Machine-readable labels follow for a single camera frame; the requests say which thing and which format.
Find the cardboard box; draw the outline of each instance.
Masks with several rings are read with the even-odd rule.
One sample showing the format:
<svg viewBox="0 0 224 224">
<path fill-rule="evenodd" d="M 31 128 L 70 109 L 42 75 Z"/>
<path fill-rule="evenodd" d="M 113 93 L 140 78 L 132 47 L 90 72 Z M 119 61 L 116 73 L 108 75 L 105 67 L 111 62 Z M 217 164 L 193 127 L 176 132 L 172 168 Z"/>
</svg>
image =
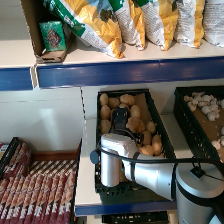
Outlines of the cardboard box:
<svg viewBox="0 0 224 224">
<path fill-rule="evenodd" d="M 32 41 L 36 62 L 62 62 L 66 57 L 67 50 L 74 39 L 74 35 L 71 32 L 69 35 L 65 35 L 65 38 L 68 39 L 66 42 L 66 50 L 44 52 L 45 46 L 40 31 L 39 23 L 59 19 L 53 16 L 46 8 L 44 8 L 44 6 L 39 0 L 20 0 L 20 2 L 26 19 L 27 29 L 29 31 L 30 38 Z"/>
</svg>

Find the white wall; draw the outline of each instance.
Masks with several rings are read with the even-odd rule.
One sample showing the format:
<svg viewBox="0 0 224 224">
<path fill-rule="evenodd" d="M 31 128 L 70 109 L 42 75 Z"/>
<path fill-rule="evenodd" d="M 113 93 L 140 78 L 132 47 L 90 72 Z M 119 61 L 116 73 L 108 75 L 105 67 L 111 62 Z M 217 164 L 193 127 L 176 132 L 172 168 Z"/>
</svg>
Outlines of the white wall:
<svg viewBox="0 0 224 224">
<path fill-rule="evenodd" d="M 38 151 L 76 149 L 83 132 L 80 88 L 0 92 L 0 142 L 20 137 Z"/>
</svg>

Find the green chip bag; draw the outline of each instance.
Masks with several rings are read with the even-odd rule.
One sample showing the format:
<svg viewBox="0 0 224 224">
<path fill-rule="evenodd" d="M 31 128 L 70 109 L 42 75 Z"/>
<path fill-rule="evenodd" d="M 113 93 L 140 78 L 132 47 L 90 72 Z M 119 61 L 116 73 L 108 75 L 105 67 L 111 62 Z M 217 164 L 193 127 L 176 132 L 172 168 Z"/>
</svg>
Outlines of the green chip bag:
<svg viewBox="0 0 224 224">
<path fill-rule="evenodd" d="M 46 51 L 64 51 L 66 49 L 64 32 L 60 21 L 40 23 L 40 29 Z"/>
</svg>

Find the cable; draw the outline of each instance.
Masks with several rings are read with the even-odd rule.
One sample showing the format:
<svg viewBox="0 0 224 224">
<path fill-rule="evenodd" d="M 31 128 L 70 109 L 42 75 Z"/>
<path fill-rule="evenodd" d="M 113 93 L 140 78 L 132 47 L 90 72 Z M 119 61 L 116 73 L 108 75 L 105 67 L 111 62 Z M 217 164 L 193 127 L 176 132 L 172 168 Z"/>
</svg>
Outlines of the cable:
<svg viewBox="0 0 224 224">
<path fill-rule="evenodd" d="M 210 177 L 210 178 L 216 179 L 216 180 L 224 181 L 224 180 L 222 180 L 222 179 L 219 179 L 219 178 L 217 178 L 217 177 L 210 176 L 210 175 L 208 175 L 208 174 L 204 174 L 204 175 L 205 175 L 205 176 L 207 176 L 207 177 Z"/>
<path fill-rule="evenodd" d="M 216 166 L 221 166 L 222 168 L 224 168 L 224 164 L 221 163 L 220 161 L 217 160 L 213 160 L 213 159 L 205 159 L 205 158 L 185 158 L 185 159 L 153 159 L 153 160 L 142 160 L 142 159 L 131 159 L 131 158 L 127 158 L 124 156 L 120 156 L 117 154 L 113 154 L 111 152 L 107 152 L 103 149 L 101 149 L 101 147 L 98 147 L 98 149 L 109 155 L 109 156 L 113 156 L 128 162 L 132 162 L 132 163 L 143 163 L 143 164 L 162 164 L 162 163 L 196 163 L 196 162 L 200 162 L 200 163 L 209 163 L 209 164 L 213 164 Z"/>
</svg>

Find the snack bag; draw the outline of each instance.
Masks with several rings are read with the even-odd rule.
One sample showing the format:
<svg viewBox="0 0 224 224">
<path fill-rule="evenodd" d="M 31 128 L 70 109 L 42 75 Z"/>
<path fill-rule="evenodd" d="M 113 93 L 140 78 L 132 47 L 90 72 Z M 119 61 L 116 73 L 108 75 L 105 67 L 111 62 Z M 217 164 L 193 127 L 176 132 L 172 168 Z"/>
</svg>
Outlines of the snack bag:
<svg viewBox="0 0 224 224">
<path fill-rule="evenodd" d="M 84 42 L 122 58 L 121 32 L 108 0 L 40 0 Z"/>
<path fill-rule="evenodd" d="M 146 37 L 161 50 L 167 51 L 176 29 L 178 11 L 176 1 L 137 0 L 143 12 Z"/>
<path fill-rule="evenodd" d="M 202 27 L 205 0 L 177 0 L 178 20 L 174 38 L 178 43 L 199 48 L 204 36 Z"/>
<path fill-rule="evenodd" d="M 224 47 L 224 1 L 206 0 L 203 28 L 205 39 L 218 47 Z"/>
<path fill-rule="evenodd" d="M 135 0 L 109 0 L 121 29 L 125 43 L 135 45 L 138 50 L 145 47 L 145 25 L 142 10 Z"/>
</svg>

